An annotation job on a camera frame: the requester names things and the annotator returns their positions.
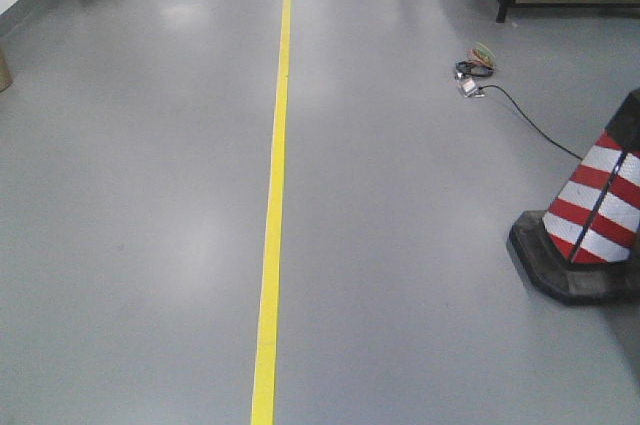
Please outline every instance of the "cone base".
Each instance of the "cone base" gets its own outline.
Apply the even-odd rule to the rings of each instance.
[[[635,258],[571,270],[542,224],[544,211],[524,212],[509,241],[534,287],[568,305],[598,304],[640,298],[640,267]]]

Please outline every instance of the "gray epoxy floor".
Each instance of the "gray epoxy floor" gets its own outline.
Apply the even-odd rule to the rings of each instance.
[[[0,425],[249,423],[281,0],[50,0],[2,40]],[[640,86],[634,13],[294,0],[276,423],[621,424],[638,306],[505,247]]]

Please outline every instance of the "traffic cone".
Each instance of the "traffic cone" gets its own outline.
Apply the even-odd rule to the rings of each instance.
[[[533,285],[567,304],[640,297],[640,89],[631,92],[547,211],[509,241]]]

